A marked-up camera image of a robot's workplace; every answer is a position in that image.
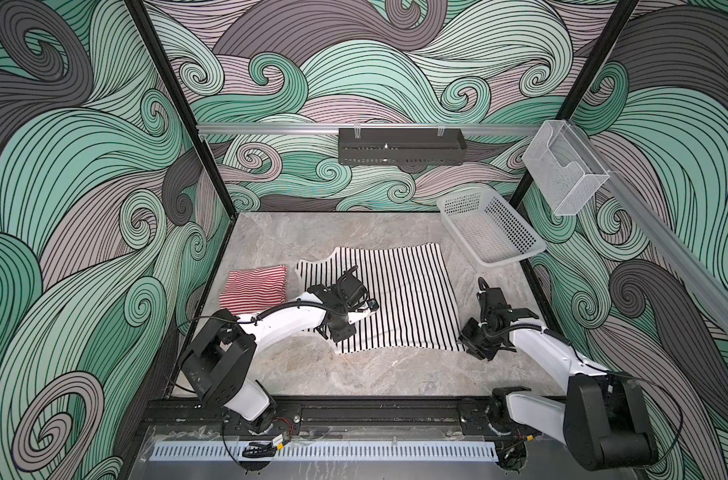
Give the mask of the black white striped tank top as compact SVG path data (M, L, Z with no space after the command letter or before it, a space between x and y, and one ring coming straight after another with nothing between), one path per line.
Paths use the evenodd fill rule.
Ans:
M298 261L295 271L306 290L332 285L353 266L379 310L356 325L355 335L335 346L338 354L396 347L464 350L458 342L457 300L439 244L337 247L323 260Z

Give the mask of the red white striped tank top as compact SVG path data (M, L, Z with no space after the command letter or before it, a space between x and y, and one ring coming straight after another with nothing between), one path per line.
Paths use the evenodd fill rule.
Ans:
M259 313L286 300L287 267L234 270L228 274L219 306L233 315Z

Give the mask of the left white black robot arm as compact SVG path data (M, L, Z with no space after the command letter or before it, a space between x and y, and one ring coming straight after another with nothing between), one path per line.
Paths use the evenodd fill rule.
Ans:
M332 285L313 285L260 313L238 316L221 309L209 316L177 361L202 406L238 414L254 433L268 430L277 406L259 382L248 378L254 356L304 330L336 344L353 337L357 324L380 310L356 271L351 267Z

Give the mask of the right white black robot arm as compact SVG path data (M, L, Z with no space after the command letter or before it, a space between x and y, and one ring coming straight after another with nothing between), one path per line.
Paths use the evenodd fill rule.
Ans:
M485 416L494 432L512 437L498 457L506 462L537 434L564 445L588 471L651 466L660 458L639 379L590 360L531 310L514 308L504 293L479 279L478 317L469 319L459 341L479 360L501 351L522 352L559 386L548 397L528 387L494 389Z

